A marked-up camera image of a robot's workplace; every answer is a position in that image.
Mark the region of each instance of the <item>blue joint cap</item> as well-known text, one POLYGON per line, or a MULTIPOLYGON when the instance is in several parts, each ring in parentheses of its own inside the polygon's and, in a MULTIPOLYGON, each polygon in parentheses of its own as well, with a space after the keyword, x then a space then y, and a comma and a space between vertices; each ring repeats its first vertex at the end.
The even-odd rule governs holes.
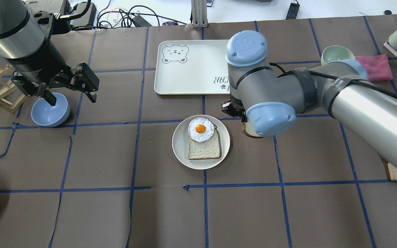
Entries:
POLYGON ((257 31, 236 33, 227 43, 226 61, 236 67, 252 66, 267 56, 266 38, 257 31))
POLYGON ((250 107, 246 112, 255 131, 270 137, 290 129, 296 122, 295 109, 282 102, 263 102, 250 107))
POLYGON ((348 64, 358 73, 358 75, 363 77, 365 80, 368 80, 367 70, 362 66, 361 62, 359 62, 355 59, 346 59, 346 60, 341 60, 341 61, 331 61, 329 63, 333 63, 333 62, 340 62, 340 63, 348 64))

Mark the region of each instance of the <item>blue bowl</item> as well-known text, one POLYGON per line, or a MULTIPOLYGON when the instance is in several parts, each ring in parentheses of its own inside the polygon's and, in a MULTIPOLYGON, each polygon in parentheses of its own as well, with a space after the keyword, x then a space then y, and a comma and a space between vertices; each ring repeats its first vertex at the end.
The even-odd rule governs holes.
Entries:
POLYGON ((44 99, 38 99, 33 105, 32 120, 44 127, 61 125, 70 115, 70 104, 61 93, 53 93, 56 97, 56 105, 51 106, 44 99))

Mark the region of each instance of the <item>fried egg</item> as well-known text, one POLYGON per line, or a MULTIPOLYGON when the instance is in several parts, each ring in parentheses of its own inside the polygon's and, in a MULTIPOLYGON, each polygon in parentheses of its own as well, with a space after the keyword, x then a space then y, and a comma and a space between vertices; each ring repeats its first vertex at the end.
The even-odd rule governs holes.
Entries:
POLYGON ((197 117, 189 123, 188 134, 192 140, 205 142, 214 134, 214 124, 206 118, 197 117))

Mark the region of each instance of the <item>bowl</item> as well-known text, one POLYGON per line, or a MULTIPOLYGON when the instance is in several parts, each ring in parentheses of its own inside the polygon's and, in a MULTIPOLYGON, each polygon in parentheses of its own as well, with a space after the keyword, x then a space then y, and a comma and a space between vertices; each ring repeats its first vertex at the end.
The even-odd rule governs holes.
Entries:
POLYGON ((53 93, 56 97, 56 105, 51 106, 44 99, 38 99, 33 105, 32 120, 44 127, 61 125, 70 115, 70 104, 61 93, 53 93))
POLYGON ((227 153, 229 152, 229 148, 231 145, 231 138, 229 132, 225 125, 217 118, 208 115, 195 115, 189 118, 186 118, 182 121, 174 131, 172 135, 172 150, 174 151, 175 157, 185 166, 193 169, 209 169, 212 168, 219 163, 221 163, 227 153), (216 125, 218 133, 220 135, 220 145, 222 148, 222 156, 217 159, 203 159, 203 160, 189 160, 189 134, 188 134, 188 126, 189 123, 197 117, 203 117, 208 119, 214 125, 216 125))
POLYGON ((355 59, 355 56, 349 49, 343 46, 331 45, 330 47, 324 49, 321 55, 321 65, 325 65, 333 61, 342 61, 346 59, 355 59))

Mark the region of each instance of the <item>rectangular tray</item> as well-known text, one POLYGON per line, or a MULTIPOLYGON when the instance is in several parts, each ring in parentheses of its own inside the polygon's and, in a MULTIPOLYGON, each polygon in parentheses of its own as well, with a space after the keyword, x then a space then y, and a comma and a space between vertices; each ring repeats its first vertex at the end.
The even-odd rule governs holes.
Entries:
POLYGON ((154 90, 160 95, 229 94, 228 40, 164 41, 154 90))

